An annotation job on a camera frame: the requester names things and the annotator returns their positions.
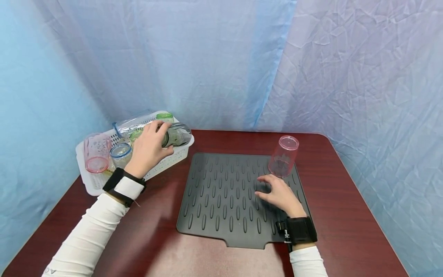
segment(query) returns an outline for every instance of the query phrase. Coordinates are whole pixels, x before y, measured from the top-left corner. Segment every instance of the blue lid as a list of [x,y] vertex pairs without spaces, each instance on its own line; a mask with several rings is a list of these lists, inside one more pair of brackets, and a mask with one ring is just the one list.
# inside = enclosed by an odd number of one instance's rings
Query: blue lid
[[122,158],[131,152],[132,148],[127,143],[117,144],[111,148],[110,155],[112,158]]

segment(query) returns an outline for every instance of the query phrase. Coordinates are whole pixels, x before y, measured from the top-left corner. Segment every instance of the hand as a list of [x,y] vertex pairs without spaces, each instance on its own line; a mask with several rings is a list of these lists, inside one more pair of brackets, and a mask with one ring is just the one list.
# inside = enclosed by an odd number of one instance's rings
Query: hand
[[269,174],[260,176],[257,180],[269,183],[271,185],[271,192],[263,193],[256,191],[256,196],[282,209],[290,218],[307,216],[302,204],[294,195],[292,189],[282,179]]
[[162,140],[170,126],[170,123],[155,120],[144,127],[143,133],[134,141],[132,158],[124,168],[127,173],[141,179],[161,160],[174,154],[172,145],[162,148]]

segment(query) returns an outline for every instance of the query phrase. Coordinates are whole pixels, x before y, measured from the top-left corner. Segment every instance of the green lid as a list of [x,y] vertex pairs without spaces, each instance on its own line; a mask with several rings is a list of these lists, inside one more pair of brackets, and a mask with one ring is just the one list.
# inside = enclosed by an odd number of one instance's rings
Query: green lid
[[143,130],[136,130],[131,134],[131,141],[134,141],[143,133]]
[[171,113],[159,113],[157,119],[174,118]]

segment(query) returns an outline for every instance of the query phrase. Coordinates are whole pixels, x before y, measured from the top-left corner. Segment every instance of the basket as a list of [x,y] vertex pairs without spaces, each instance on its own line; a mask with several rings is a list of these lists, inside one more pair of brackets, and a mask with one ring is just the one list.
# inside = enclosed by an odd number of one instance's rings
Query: basket
[[[156,115],[159,113],[167,113],[167,112],[158,111],[152,113],[150,115],[145,116],[142,122],[148,123],[155,120]],[[114,129],[111,129],[104,133],[111,137],[111,147],[117,144],[119,137],[117,136],[117,133]],[[174,147],[174,154],[161,160],[158,165],[156,165],[145,175],[144,179],[145,180],[151,179],[160,172],[163,172],[166,169],[173,166],[174,164],[184,160],[188,156],[189,147],[193,143],[194,143],[194,136],[192,136],[191,141],[188,144]],[[88,194],[92,196],[99,196],[104,192],[102,188],[105,185],[105,183],[108,181],[109,175],[106,175],[105,173],[93,174],[86,170],[85,158],[83,155],[83,141],[77,145],[77,147],[75,148],[75,152],[77,154],[78,168],[80,169],[80,175],[82,176],[82,180],[83,183],[85,184],[86,191],[88,192]]]

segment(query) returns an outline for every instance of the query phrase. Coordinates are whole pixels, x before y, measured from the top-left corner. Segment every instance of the silicone drying mat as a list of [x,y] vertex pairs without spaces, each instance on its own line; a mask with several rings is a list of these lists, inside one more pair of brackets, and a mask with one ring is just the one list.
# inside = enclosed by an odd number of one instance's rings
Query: silicone drying mat
[[[275,223],[286,213],[259,199],[255,191],[269,193],[270,185],[257,181],[269,174],[269,156],[196,153],[191,162],[177,230],[219,238],[228,247],[264,249],[268,242],[283,242]],[[303,208],[310,212],[294,166],[283,178]]]

